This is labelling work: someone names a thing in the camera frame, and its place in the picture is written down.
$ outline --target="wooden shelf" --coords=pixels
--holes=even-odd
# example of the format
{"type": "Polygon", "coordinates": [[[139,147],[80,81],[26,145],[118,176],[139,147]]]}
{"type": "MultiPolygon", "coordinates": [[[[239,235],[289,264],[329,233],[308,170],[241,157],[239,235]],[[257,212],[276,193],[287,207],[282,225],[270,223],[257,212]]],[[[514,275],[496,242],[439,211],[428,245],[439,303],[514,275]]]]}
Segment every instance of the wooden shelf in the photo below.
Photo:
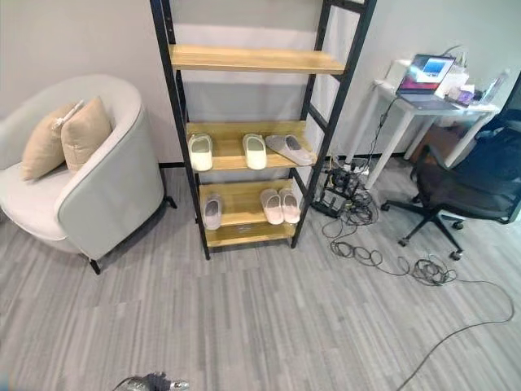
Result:
{"type": "Polygon", "coordinates": [[[344,66],[323,51],[170,45],[170,59],[175,69],[187,70],[331,75],[344,72],[344,66]]]}
{"type": "MultiPolygon", "coordinates": [[[[271,134],[293,134],[300,145],[311,151],[304,136],[305,121],[281,122],[189,122],[187,140],[192,134],[205,133],[212,138],[212,170],[248,169],[243,149],[243,136],[248,133],[263,137],[271,134]]],[[[299,165],[266,147],[266,168],[290,168],[299,165]]]]}
{"type": "Polygon", "coordinates": [[[221,226],[237,226],[268,222],[261,204],[261,192],[265,189],[279,191],[284,187],[291,189],[292,179],[281,179],[266,182],[217,183],[199,186],[201,208],[204,201],[212,193],[222,199],[221,226]]]}
{"type": "Polygon", "coordinates": [[[246,226],[222,226],[216,231],[206,231],[208,246],[221,247],[232,244],[264,242],[266,240],[287,239],[295,234],[295,226],[281,224],[272,226],[265,222],[246,226]]]}

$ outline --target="office chair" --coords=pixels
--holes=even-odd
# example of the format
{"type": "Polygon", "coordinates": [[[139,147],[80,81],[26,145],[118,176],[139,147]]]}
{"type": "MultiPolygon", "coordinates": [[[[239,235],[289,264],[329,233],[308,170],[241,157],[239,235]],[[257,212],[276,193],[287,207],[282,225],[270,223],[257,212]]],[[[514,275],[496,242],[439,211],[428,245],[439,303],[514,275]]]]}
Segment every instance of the office chair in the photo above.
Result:
{"type": "MultiPolygon", "coordinates": [[[[501,224],[514,221],[521,208],[521,133],[505,128],[492,137],[480,138],[469,156],[451,169],[433,146],[426,145],[410,176],[416,178],[418,188],[412,202],[422,206],[388,200],[380,207],[387,211],[392,205],[423,216],[398,243],[406,246],[425,224],[434,222],[456,246],[450,257],[457,261],[463,249],[441,220],[440,212],[501,224]],[[426,162],[428,156],[436,163],[426,162]]],[[[454,220],[454,229],[463,228],[461,219],[447,218],[454,220]]]]}

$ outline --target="slipper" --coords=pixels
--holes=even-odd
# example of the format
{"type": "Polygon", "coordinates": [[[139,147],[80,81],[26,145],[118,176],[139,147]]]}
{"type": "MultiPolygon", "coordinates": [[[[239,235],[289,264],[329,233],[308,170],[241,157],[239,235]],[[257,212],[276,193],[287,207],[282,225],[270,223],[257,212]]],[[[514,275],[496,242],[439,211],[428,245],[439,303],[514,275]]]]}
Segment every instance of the slipper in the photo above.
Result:
{"type": "Polygon", "coordinates": [[[277,226],[284,222],[280,195],[274,189],[263,190],[260,194],[260,202],[269,224],[277,226]]]}
{"type": "Polygon", "coordinates": [[[195,171],[212,169],[212,139],[207,134],[192,134],[188,140],[190,162],[195,171]]]}
{"type": "Polygon", "coordinates": [[[207,230],[214,231],[221,226],[222,202],[221,196],[212,193],[204,201],[203,224],[207,230]]]}
{"type": "Polygon", "coordinates": [[[268,136],[266,137],[266,145],[269,149],[273,149],[279,155],[294,161],[298,165],[313,164],[313,155],[303,149],[299,140],[292,134],[268,136]]]}
{"type": "Polygon", "coordinates": [[[266,144],[259,134],[246,134],[243,137],[246,165],[249,169],[263,169],[266,167],[266,144]]]}
{"type": "Polygon", "coordinates": [[[300,220],[300,209],[291,189],[281,189],[278,194],[282,201],[282,214],[284,221],[296,224],[300,220]]]}

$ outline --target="throw pillow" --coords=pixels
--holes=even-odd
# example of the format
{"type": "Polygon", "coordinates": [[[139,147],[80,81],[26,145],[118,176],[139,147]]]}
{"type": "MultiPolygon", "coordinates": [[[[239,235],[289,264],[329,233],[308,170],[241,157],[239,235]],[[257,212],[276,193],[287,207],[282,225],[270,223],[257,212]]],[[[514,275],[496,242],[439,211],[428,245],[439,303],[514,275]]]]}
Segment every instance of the throw pillow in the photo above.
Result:
{"type": "Polygon", "coordinates": [[[64,118],[79,107],[80,104],[64,104],[36,125],[22,155],[23,180],[40,178],[65,161],[61,139],[64,118]]]}
{"type": "Polygon", "coordinates": [[[78,171],[112,132],[111,122],[99,97],[88,102],[62,128],[67,167],[78,171]]]}

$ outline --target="white armchair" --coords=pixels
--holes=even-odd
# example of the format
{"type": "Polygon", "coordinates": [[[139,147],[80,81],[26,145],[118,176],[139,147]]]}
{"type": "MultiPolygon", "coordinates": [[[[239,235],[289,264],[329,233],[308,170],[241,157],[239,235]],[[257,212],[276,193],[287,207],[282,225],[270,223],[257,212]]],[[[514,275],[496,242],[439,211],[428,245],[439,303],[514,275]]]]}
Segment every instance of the white armchair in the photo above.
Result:
{"type": "Polygon", "coordinates": [[[49,87],[0,122],[0,207],[20,228],[96,262],[142,225],[164,197],[141,96],[106,75],[76,77],[49,87]],[[73,174],[66,167],[24,182],[20,162],[36,124],[62,104],[100,96],[112,133],[73,174]]]}

